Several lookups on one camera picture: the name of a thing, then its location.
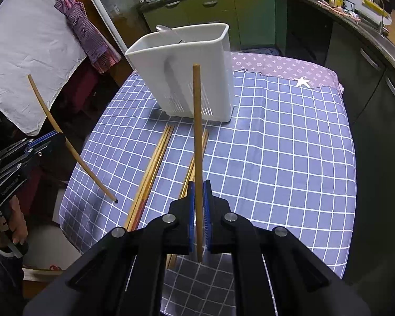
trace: blue gripper pad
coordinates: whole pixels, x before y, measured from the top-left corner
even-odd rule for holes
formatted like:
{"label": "blue gripper pad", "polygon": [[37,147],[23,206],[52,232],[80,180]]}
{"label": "blue gripper pad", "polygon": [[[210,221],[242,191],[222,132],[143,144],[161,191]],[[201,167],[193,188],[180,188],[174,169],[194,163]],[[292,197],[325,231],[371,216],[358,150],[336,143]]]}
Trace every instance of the blue gripper pad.
{"label": "blue gripper pad", "polygon": [[209,208],[209,193],[212,194],[211,186],[207,184],[207,181],[203,182],[203,225],[205,227],[205,241],[206,247],[210,251],[211,248],[211,212]]}
{"label": "blue gripper pad", "polygon": [[193,251],[193,242],[195,240],[195,184],[189,181],[187,186],[187,195],[190,196],[190,214],[189,214],[189,251]]}

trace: green cabinet door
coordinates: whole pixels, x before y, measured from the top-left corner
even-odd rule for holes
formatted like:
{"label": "green cabinet door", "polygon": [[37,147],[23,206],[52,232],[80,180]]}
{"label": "green cabinet door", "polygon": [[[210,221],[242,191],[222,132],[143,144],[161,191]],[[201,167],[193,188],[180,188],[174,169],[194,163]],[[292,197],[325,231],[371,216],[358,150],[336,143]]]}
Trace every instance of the green cabinet door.
{"label": "green cabinet door", "polygon": [[350,125],[357,119],[384,73],[384,65],[347,29],[332,28],[325,66],[344,86],[344,105]]}
{"label": "green cabinet door", "polygon": [[287,45],[287,0],[275,0],[275,44],[285,56]]}
{"label": "green cabinet door", "polygon": [[146,22],[151,32],[156,32],[156,25],[164,25],[170,28],[187,26],[189,20],[187,18],[184,1],[175,1],[166,4],[149,12],[144,13]]}
{"label": "green cabinet door", "polygon": [[234,0],[187,0],[184,8],[190,25],[203,23],[226,23],[230,26],[228,36],[233,50],[240,47]]}
{"label": "green cabinet door", "polygon": [[242,49],[275,44],[275,0],[234,0]]}
{"label": "green cabinet door", "polygon": [[[395,288],[393,69],[386,69],[351,133],[356,151],[357,207],[344,280],[355,284],[359,295],[368,298],[367,303],[372,302],[371,298],[379,298],[373,302],[381,305],[389,300]],[[392,229],[392,236],[386,229]]]}

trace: yellow object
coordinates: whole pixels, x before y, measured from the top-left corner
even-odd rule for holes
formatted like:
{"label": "yellow object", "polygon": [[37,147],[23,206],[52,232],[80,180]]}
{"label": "yellow object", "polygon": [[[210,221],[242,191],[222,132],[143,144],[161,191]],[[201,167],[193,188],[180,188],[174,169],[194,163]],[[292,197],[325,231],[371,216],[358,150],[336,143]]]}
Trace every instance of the yellow object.
{"label": "yellow object", "polygon": [[329,0],[329,5],[331,7],[341,7],[344,3],[344,0]]}
{"label": "yellow object", "polygon": [[387,11],[383,11],[377,4],[370,0],[363,0],[363,4],[365,4],[370,9],[374,10],[379,15],[384,15],[385,18],[389,17],[389,13]]}

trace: bamboo chopstick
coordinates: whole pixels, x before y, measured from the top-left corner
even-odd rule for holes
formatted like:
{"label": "bamboo chopstick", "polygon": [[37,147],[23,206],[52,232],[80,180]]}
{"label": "bamboo chopstick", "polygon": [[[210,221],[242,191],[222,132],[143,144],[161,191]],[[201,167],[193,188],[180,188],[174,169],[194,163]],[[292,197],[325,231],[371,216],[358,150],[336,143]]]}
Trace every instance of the bamboo chopstick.
{"label": "bamboo chopstick", "polygon": [[202,101],[200,95],[200,65],[193,64],[193,118],[195,140],[195,212],[196,212],[196,253],[197,261],[203,259],[203,200],[202,200]]}
{"label": "bamboo chopstick", "polygon": [[144,206],[146,205],[146,201],[148,200],[152,185],[154,184],[155,177],[161,165],[162,158],[164,157],[165,150],[167,149],[169,140],[173,133],[173,129],[173,126],[166,125],[162,136],[154,150],[154,153],[152,154],[151,160],[146,167],[145,174],[143,175],[138,190],[136,191],[135,198],[132,202],[129,214],[124,224],[124,227],[127,229],[127,231],[134,230],[135,227],[137,227],[137,225],[139,224],[139,222],[137,221],[138,214],[141,214],[141,212],[143,212]]}
{"label": "bamboo chopstick", "polygon": [[[202,152],[205,153],[206,144],[208,142],[209,132],[207,129],[203,131],[202,137]],[[189,185],[189,181],[195,180],[195,155],[192,156],[190,160],[189,168],[187,170],[186,176],[184,177],[183,186],[181,187],[179,199],[184,198],[187,195],[187,187]],[[167,255],[167,262],[165,265],[165,269],[174,269],[174,266],[177,261],[177,254],[168,254]]]}
{"label": "bamboo chopstick", "polygon": [[162,159],[164,158],[165,151],[167,150],[167,147],[169,145],[171,135],[173,134],[173,130],[174,130],[174,127],[170,126],[167,136],[165,137],[165,141],[162,145],[162,148],[161,148],[160,152],[158,153],[158,158],[155,162],[155,165],[153,166],[152,170],[150,171],[150,176],[149,176],[149,179],[147,180],[147,185],[144,188],[144,193],[142,195],[141,200],[139,201],[140,203],[138,203],[137,206],[135,207],[134,218],[132,218],[133,225],[131,226],[131,228],[132,228],[131,230],[135,230],[139,226],[142,214],[143,214],[145,206],[146,206],[146,202],[147,202],[149,195],[151,193],[155,178],[157,178],[158,170],[161,166]]}
{"label": "bamboo chopstick", "polygon": [[[44,100],[42,99],[42,97],[40,95],[40,92],[38,91],[38,88],[37,88],[34,80],[32,79],[31,74],[28,75],[28,80],[29,80],[29,82],[31,84],[32,89],[34,90],[35,96],[37,97],[38,102],[41,105],[42,110],[44,111],[45,115],[47,116],[47,119],[49,120],[49,122],[51,123],[51,125],[53,126],[53,128],[56,131],[58,131],[60,133],[63,133],[63,131],[61,130],[61,128],[57,124],[56,120],[54,120],[53,116],[51,115],[50,111],[48,110],[48,107],[45,104]],[[86,163],[80,157],[79,153],[76,152],[76,149],[73,147],[73,145],[70,143],[70,141],[67,138],[66,138],[66,147],[68,148],[68,150],[70,151],[72,156],[76,159],[76,161],[79,163],[79,165],[89,175],[89,177],[91,177],[93,179],[93,181],[100,187],[100,189],[102,191],[105,192],[105,194],[108,197],[110,197],[110,199],[113,202],[117,203],[118,202],[117,198],[110,192],[110,190],[104,184],[102,184],[102,182],[98,179],[98,177],[95,175],[95,173],[92,172],[92,170],[88,167],[88,165],[86,165]]]}

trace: sink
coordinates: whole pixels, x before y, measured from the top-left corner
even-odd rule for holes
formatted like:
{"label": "sink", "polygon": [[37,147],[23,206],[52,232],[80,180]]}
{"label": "sink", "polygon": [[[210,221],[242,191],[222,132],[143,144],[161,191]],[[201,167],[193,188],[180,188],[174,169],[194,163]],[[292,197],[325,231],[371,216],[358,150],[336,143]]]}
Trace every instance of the sink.
{"label": "sink", "polygon": [[395,45],[386,37],[380,35],[378,31],[364,22],[358,22],[357,25],[367,32],[380,47],[395,61]]}

